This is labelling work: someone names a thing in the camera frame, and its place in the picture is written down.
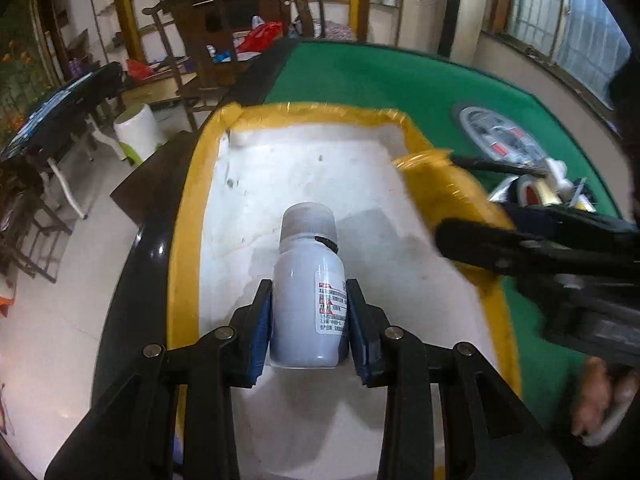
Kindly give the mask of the person's right hand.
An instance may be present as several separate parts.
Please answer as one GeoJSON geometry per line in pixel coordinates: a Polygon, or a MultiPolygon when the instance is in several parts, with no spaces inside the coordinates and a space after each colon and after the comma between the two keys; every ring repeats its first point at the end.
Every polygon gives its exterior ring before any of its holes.
{"type": "Polygon", "coordinates": [[[586,359],[572,407],[572,434],[587,446],[597,446],[620,428],[639,392],[639,372],[630,370],[621,378],[611,375],[604,359],[586,359]]]}

